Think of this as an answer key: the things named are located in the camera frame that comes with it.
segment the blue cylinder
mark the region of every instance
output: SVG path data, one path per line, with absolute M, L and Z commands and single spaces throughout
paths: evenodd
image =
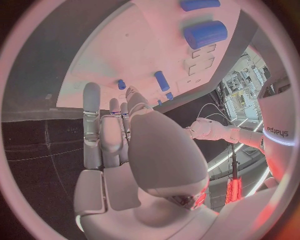
M 227 38 L 227 29 L 220 21 L 209 21 L 186 27 L 185 40 L 192 49 L 199 49 Z
M 220 7 L 219 0 L 183 0 L 180 2 L 181 8 L 188 12 L 196 9 Z
M 170 86 L 169 86 L 165 76 L 163 75 L 162 71 L 157 71 L 156 73 L 154 73 L 154 76 L 160 86 L 160 89 L 163 92 L 168 91 L 170 89 Z
M 171 92 L 168 92 L 165 96 L 166 96 L 167 99 L 169 99 L 171 101 L 174 99 L 173 94 Z
M 126 84 L 125 84 L 125 82 L 122 79 L 120 79 L 119 81 L 117 81 L 117 87 L 120 90 L 124 90 L 126 88 Z

